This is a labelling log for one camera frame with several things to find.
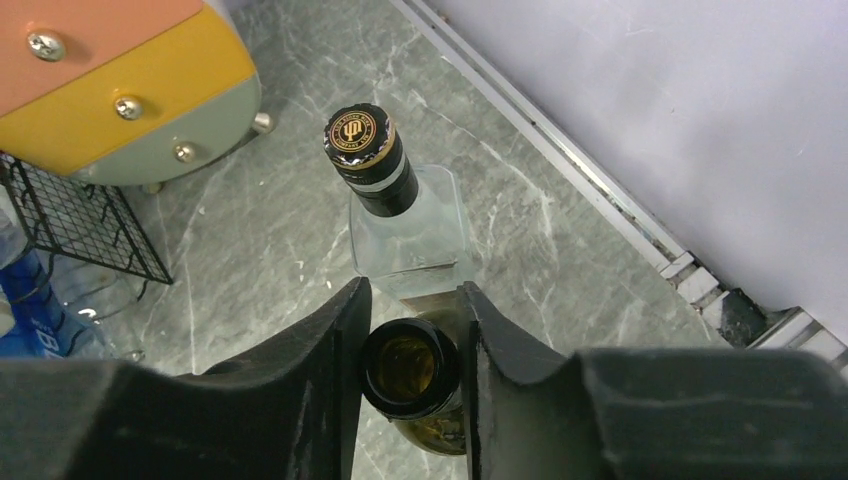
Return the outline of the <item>green wine bottle label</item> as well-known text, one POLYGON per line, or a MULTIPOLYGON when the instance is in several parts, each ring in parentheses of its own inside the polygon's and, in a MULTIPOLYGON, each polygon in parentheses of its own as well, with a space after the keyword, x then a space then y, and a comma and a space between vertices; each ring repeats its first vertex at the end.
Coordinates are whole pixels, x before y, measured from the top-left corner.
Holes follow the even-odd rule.
POLYGON ((456 293, 406 299, 412 310, 376 327, 359 356, 365 399, 410 443, 441 456, 466 453, 456 293))

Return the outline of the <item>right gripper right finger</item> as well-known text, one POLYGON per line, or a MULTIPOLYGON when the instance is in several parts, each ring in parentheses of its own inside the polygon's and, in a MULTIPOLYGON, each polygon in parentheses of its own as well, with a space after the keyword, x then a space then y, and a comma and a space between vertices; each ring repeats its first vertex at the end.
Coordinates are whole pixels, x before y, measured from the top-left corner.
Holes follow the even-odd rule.
POLYGON ((457 291, 473 479, 843 479, 847 382, 789 349, 561 354, 457 291))

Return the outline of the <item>clear bottle gold top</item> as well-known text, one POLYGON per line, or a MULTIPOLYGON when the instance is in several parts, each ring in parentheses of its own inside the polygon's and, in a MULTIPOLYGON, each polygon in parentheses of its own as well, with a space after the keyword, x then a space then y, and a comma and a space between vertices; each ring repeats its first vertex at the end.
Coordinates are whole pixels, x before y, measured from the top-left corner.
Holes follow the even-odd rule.
POLYGON ((414 312, 447 307, 475 276, 456 174, 413 164, 389 113, 370 103, 337 110, 324 127, 323 148, 351 190, 355 271, 414 312))

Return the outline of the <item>blue square bottle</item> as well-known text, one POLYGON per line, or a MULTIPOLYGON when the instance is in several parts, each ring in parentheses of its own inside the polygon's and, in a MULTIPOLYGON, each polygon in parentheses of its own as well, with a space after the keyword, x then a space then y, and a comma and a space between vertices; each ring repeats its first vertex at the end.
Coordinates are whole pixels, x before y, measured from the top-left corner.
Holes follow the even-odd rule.
POLYGON ((30 251, 1 270, 1 302, 12 326, 1 330, 3 358, 72 358, 96 355, 93 328, 58 301, 46 270, 30 251))

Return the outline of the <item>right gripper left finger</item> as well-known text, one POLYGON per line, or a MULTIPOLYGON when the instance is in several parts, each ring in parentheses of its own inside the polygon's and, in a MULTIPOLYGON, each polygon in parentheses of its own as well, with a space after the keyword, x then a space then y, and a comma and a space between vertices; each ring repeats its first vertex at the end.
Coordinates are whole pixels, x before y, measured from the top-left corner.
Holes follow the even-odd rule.
POLYGON ((352 279, 312 314, 199 375, 127 361, 5 360, 5 479, 348 479, 372 290, 352 279))

